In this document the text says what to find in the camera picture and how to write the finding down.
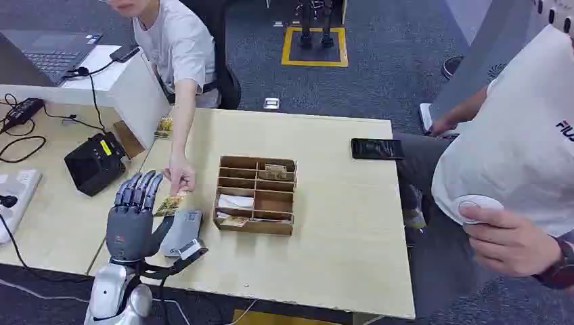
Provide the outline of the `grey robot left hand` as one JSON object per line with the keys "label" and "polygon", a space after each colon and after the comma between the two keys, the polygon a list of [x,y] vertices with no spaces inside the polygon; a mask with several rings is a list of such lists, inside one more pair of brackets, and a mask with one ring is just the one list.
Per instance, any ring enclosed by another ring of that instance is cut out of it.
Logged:
{"label": "grey robot left hand", "polygon": [[166,216],[153,228],[153,208],[162,180],[162,173],[150,170],[134,174],[118,189],[108,213],[105,237],[112,263],[136,263],[159,251],[174,220]]}

